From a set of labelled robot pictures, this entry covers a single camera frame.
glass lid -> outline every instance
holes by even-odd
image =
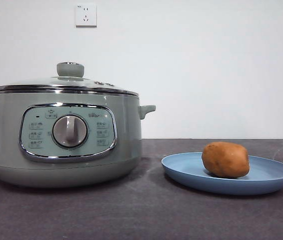
[[[21,93],[25,91],[86,91],[116,93],[138,96],[138,93],[117,87],[111,83],[93,81],[84,76],[84,66],[75,62],[61,62],[57,64],[58,76],[33,79],[0,86],[0,92]]]

plate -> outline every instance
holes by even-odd
[[[169,177],[185,186],[217,194],[259,195],[283,188],[283,163],[248,156],[249,173],[239,178],[221,178],[204,167],[202,152],[169,155],[161,164]]]

brown potato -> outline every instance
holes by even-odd
[[[223,141],[209,143],[201,159],[209,172],[221,178],[239,178],[250,171],[247,149],[240,144]]]

electrical socket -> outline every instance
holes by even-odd
[[[97,27],[97,6],[95,3],[77,4],[75,7],[76,27]]]

table surface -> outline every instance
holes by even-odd
[[[216,139],[143,139],[127,176],[64,189],[0,181],[0,240],[283,240],[283,189],[256,196],[195,190],[170,179],[163,157],[201,152]],[[226,140],[283,162],[283,139]]]

